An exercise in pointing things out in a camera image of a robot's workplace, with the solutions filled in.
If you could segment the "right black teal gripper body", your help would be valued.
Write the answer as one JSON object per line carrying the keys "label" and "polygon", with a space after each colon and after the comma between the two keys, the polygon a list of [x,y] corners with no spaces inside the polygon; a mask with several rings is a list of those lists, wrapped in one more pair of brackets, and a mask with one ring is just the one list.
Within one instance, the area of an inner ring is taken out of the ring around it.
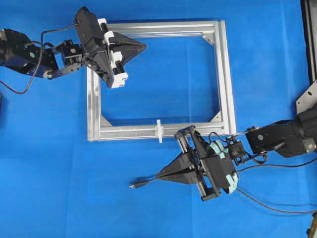
{"label": "right black teal gripper body", "polygon": [[221,190],[227,194],[233,193],[238,184],[238,175],[233,166],[228,151],[219,140],[206,142],[192,125],[179,130],[175,134],[182,153],[193,152],[192,168],[201,177],[196,184],[203,201],[221,196]]}

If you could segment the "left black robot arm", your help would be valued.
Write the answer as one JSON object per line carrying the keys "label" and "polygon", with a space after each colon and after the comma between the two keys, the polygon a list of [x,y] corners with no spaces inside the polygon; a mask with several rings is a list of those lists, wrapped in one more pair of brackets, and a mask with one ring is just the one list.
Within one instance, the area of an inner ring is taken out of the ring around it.
{"label": "left black robot arm", "polygon": [[0,32],[0,64],[32,78],[54,79],[86,66],[108,88],[123,87],[128,79],[124,70],[146,45],[118,32],[110,31],[106,20],[98,20],[85,6],[80,8],[70,27],[75,27],[80,43],[65,40],[58,45],[31,41],[25,34],[3,28]]}

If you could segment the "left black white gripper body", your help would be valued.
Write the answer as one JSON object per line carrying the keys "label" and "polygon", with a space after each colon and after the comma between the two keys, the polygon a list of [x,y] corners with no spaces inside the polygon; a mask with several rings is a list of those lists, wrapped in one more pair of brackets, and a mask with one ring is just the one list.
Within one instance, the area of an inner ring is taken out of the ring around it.
{"label": "left black white gripper body", "polygon": [[123,55],[121,51],[115,51],[112,47],[115,43],[114,32],[103,31],[106,23],[98,22],[96,15],[87,7],[80,8],[74,22],[79,36],[83,52],[84,64],[88,65],[107,85],[108,88],[120,88],[125,86],[128,74],[123,68]]}

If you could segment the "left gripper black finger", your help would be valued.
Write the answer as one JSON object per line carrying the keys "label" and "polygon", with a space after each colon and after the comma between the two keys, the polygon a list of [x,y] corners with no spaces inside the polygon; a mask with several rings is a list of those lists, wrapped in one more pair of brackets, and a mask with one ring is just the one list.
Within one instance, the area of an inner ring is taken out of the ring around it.
{"label": "left gripper black finger", "polygon": [[121,65],[124,66],[126,63],[128,63],[131,59],[138,56],[140,53],[142,53],[144,49],[127,49],[127,50],[119,50],[122,55]]}
{"label": "left gripper black finger", "polygon": [[118,32],[113,32],[114,34],[114,46],[112,49],[114,50],[124,50],[124,51],[134,51],[134,52],[142,52],[146,49],[146,44],[139,42],[137,40],[128,38],[125,35],[122,35]]}

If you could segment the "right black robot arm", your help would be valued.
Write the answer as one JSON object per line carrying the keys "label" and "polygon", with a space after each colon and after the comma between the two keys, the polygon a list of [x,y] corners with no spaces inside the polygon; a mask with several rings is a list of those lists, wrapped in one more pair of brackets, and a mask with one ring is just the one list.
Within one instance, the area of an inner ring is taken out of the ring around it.
{"label": "right black robot arm", "polygon": [[231,194],[238,183],[235,166],[253,160],[263,165],[269,151],[284,158],[309,153],[317,148],[317,108],[297,114],[294,119],[280,120],[244,132],[253,154],[245,151],[241,141],[231,135],[224,140],[205,141],[195,126],[179,130],[175,138],[180,153],[156,175],[156,179],[196,184],[203,201]]}

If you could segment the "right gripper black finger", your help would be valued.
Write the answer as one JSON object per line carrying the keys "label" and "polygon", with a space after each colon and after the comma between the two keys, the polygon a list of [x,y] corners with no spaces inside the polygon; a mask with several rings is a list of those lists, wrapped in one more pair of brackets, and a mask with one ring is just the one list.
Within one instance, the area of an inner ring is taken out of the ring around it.
{"label": "right gripper black finger", "polygon": [[185,169],[179,172],[158,177],[158,180],[183,184],[198,184],[201,181],[201,177],[195,170]]}
{"label": "right gripper black finger", "polygon": [[197,172],[194,165],[193,152],[179,154],[171,163],[165,166],[158,173],[159,178],[196,178]]}

